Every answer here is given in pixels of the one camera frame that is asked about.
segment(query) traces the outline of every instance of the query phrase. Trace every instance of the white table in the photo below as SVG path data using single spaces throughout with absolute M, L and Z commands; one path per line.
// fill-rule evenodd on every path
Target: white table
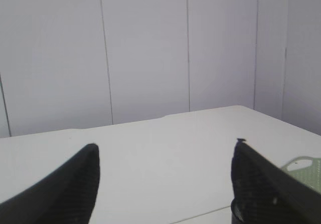
M 297 156 L 321 157 L 318 135 L 242 106 L 209 109 L 0 139 L 0 202 L 94 142 L 100 149 L 101 181 L 90 223 L 178 222 L 230 205 L 237 138 L 277 166 Z

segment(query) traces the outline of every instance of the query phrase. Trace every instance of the gray wall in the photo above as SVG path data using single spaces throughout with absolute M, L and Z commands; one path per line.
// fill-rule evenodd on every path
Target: gray wall
M 191 110 L 253 108 L 257 0 L 189 0 Z
M 321 135 L 321 0 L 289 0 L 283 120 Z
M 321 134 L 320 8 L 321 0 L 259 0 L 255 91 L 256 110 L 317 134 Z
M 12 134 L 253 107 L 256 1 L 0 0 Z
M 111 124 L 99 0 L 0 0 L 12 135 Z
M 281 119 L 288 0 L 259 0 L 255 110 Z

